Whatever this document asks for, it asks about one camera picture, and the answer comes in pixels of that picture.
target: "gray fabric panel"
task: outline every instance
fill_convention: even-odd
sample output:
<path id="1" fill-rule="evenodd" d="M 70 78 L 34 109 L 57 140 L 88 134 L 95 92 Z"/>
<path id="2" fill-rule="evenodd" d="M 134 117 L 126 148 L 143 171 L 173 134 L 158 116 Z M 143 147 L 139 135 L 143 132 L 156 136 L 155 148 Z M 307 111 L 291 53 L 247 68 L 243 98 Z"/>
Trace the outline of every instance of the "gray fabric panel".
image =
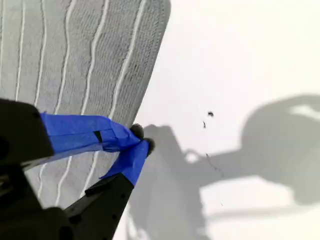
<path id="1" fill-rule="evenodd" d="M 33 104 L 39 87 L 36 106 L 41 112 L 56 111 L 58 114 L 80 114 L 82 111 L 92 63 L 92 43 L 105 3 L 108 4 L 105 23 L 96 43 L 84 114 L 109 116 L 142 1 L 0 0 L 0 3 L 0 7 L 4 5 L 4 17 L 1 15 L 3 21 L 0 21 L 0 30 L 4 23 L 0 36 L 0 97 L 16 97 L 23 36 L 18 100 Z M 23 3 L 25 15 L 21 35 Z M 116 122 L 130 126 L 135 119 L 168 21 L 168 6 L 162 0 L 145 2 L 128 69 L 118 92 L 113 116 Z M 63 176 L 59 206 L 65 208 L 76 201 L 91 170 L 93 156 L 92 152 L 73 156 L 67 174 L 68 159 L 48 163 L 42 173 L 42 205 L 55 204 Z M 107 172 L 116 156 L 115 153 L 99 152 L 89 186 Z M 26 173 L 35 191 L 40 187 L 40 169 L 41 166 L 37 166 Z"/>

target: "gray fabric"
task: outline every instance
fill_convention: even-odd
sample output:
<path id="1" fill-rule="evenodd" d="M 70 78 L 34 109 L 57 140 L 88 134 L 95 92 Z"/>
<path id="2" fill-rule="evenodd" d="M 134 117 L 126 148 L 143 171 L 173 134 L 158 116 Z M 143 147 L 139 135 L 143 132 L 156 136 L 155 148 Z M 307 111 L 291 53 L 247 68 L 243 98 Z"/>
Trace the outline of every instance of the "gray fabric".
<path id="1" fill-rule="evenodd" d="M 126 126 L 133 123 L 169 18 L 168 2 L 2 0 L 0 7 L 1 98 L 35 104 L 41 112 L 108 117 L 127 61 L 112 119 Z M 134 38 L 139 9 L 142 15 Z M 96 38 L 99 26 L 100 35 Z M 74 156 L 67 174 L 67 159 L 48 163 L 41 177 L 42 205 L 55 204 L 59 182 L 58 205 L 65 208 L 76 201 L 91 170 L 93 156 L 94 153 Z M 89 186 L 108 170 L 114 159 L 114 154 L 98 154 Z M 26 173 L 36 193 L 40 169 L 38 166 Z"/>

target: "blue tape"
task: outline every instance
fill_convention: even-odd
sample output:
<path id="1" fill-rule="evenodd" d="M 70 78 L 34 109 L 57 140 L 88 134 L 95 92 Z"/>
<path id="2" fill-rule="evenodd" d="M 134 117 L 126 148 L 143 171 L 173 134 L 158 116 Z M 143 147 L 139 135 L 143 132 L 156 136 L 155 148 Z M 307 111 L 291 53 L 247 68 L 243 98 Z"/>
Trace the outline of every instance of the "blue tape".
<path id="1" fill-rule="evenodd" d="M 84 152 L 120 152 L 106 178 L 122 173 L 134 186 L 145 163 L 149 144 L 127 127 L 104 116 L 41 114 L 54 150 L 51 161 Z M 99 131 L 101 140 L 94 132 Z"/>

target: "black metal part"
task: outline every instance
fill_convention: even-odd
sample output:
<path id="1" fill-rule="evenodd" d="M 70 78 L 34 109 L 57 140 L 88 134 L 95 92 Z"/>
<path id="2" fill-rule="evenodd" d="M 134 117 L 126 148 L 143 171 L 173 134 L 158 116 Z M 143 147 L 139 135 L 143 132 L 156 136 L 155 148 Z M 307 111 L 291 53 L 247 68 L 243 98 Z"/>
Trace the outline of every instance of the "black metal part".
<path id="1" fill-rule="evenodd" d="M 42 209 L 23 172 L 54 154 L 41 116 L 20 102 L 0 99 L 0 108 L 0 239 L 111 240 L 132 183 L 118 173 L 98 181 L 65 211 Z M 141 130 L 135 131 L 139 137 Z M 154 142 L 147 141 L 151 152 Z"/>
<path id="2" fill-rule="evenodd" d="M 0 168 L 1 240 L 73 240 L 72 225 L 60 208 L 42 209 L 20 166 Z"/>
<path id="3" fill-rule="evenodd" d="M 111 240 L 134 186 L 121 173 L 100 180 L 65 213 L 81 240 Z"/>
<path id="4" fill-rule="evenodd" d="M 27 103 L 0 99 L 0 167 L 52 156 L 38 110 Z"/>

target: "white wall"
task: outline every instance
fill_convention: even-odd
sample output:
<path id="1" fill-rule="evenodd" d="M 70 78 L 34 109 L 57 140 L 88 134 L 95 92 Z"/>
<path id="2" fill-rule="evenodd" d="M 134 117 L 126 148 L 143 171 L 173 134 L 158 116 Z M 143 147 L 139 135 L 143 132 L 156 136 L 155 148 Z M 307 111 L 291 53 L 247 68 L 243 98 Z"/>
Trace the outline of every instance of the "white wall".
<path id="1" fill-rule="evenodd" d="M 115 239 L 319 239 L 320 2 L 171 5 Z"/>

